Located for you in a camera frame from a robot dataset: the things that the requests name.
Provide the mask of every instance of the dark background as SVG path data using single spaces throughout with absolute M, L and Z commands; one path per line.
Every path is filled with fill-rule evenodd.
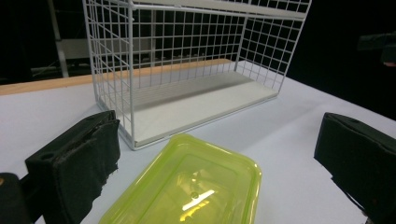
M 61 37 L 85 37 L 81 1 L 53 3 Z M 392 6 L 390 0 L 313 0 L 288 77 L 396 120 L 396 67 L 380 62 L 381 50 L 357 50 L 361 35 L 396 31 Z M 0 85 L 62 77 L 47 0 L 3 0 L 0 8 Z M 50 64 L 59 71 L 35 76 L 30 70 Z
M 357 50 L 361 35 L 396 31 L 395 15 L 389 0 L 314 0 L 288 77 L 396 119 L 396 67 L 381 50 Z

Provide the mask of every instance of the food container lid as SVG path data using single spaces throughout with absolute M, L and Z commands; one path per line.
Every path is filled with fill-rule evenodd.
M 261 180 L 250 158 L 176 134 L 100 223 L 254 223 Z

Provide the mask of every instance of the black object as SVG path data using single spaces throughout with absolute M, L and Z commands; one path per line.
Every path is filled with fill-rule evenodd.
M 118 169 L 114 111 L 81 120 L 26 159 L 21 181 L 0 174 L 1 223 L 79 223 L 92 209 L 108 176 Z
M 314 158 L 375 224 L 396 223 L 396 140 L 349 117 L 325 113 Z
M 381 49 L 382 63 L 396 63 L 396 32 L 380 35 L 362 35 L 358 50 Z

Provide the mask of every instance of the table surface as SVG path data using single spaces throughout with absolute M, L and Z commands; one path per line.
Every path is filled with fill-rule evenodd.
M 19 88 L 26 90 L 13 94 L 4 91 L 9 86 L 0 86 L 0 172 L 22 178 L 27 174 L 24 159 L 81 119 L 100 112 L 92 84 L 65 78 L 51 82 L 57 84 L 47 90 L 35 88 L 42 82 L 21 84 Z M 396 121 L 289 78 L 274 100 L 188 133 L 246 155 L 262 168 L 255 223 L 362 224 L 366 217 L 313 158 L 325 112 L 358 119 L 396 137 Z M 120 138 L 119 170 L 110 175 L 82 223 L 98 223 L 166 143 L 132 151 Z M 44 223 L 43 218 L 37 223 Z

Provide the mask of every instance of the wire shelf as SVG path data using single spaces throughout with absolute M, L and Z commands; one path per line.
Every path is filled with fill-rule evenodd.
M 122 136 L 139 149 L 273 99 L 309 7 L 309 0 L 84 0 L 96 100 L 116 110 Z

